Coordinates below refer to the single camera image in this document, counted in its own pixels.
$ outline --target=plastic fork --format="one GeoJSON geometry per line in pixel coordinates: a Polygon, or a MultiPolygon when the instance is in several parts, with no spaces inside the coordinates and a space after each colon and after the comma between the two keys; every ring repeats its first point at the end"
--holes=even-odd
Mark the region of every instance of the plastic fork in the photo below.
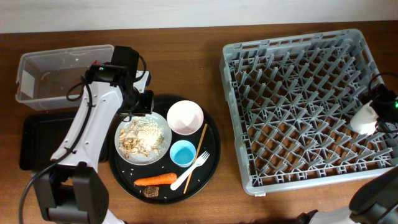
{"type": "Polygon", "coordinates": [[[193,172],[195,168],[202,166],[206,162],[209,156],[210,154],[207,151],[202,153],[202,155],[198,157],[195,163],[191,167],[189,167],[189,169],[187,169],[187,171],[185,171],[174,183],[172,183],[172,185],[170,185],[170,188],[172,190],[176,190],[182,184],[182,182],[184,182],[184,180],[193,172]]]}

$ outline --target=wooden table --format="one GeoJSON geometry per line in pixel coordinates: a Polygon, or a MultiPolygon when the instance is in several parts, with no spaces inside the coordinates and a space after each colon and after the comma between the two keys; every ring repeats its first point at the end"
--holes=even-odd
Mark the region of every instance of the wooden table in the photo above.
{"type": "MultiPolygon", "coordinates": [[[[109,190],[109,208],[118,218],[129,223],[281,223],[280,219],[295,218],[302,212],[347,205],[369,180],[266,197],[243,191],[218,65],[226,44],[351,28],[363,32],[380,71],[398,71],[398,21],[1,34],[0,223],[17,222],[19,199],[30,179],[30,172],[19,169],[23,122],[28,115],[48,112],[34,111],[15,100],[21,55],[99,44],[128,45],[140,52],[152,74],[149,89],[157,95],[176,94],[197,102],[213,117],[221,138],[220,164],[208,185],[196,196],[173,205],[150,205],[133,198],[115,181],[109,164],[100,164],[99,176],[109,190]]],[[[386,80],[392,80],[390,88],[394,86],[394,79],[386,80]]],[[[33,190],[26,200],[24,217],[27,223],[45,223],[33,190]]]]}

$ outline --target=blue bowl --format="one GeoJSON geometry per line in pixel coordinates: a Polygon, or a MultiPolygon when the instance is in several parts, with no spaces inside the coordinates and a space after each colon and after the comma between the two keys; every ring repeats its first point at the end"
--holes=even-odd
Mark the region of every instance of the blue bowl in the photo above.
{"type": "Polygon", "coordinates": [[[177,141],[170,148],[172,161],[184,168],[192,165],[196,153],[195,146],[186,140],[177,141]]]}

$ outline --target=gray plastic dish rack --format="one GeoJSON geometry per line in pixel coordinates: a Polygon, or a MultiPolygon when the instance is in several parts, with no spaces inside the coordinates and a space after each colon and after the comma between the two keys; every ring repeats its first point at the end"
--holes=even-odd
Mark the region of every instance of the gray plastic dish rack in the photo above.
{"type": "Polygon", "coordinates": [[[398,165],[395,136],[349,126],[379,73],[359,30],[229,44],[220,71],[249,195],[375,177],[398,165]]]}

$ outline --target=carrot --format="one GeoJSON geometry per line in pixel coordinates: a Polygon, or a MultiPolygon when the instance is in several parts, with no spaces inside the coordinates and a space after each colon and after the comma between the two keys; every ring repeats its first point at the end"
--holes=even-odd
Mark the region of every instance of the carrot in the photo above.
{"type": "Polygon", "coordinates": [[[138,186],[172,184],[177,180],[177,175],[174,173],[162,174],[156,177],[141,178],[134,181],[138,186]]]}

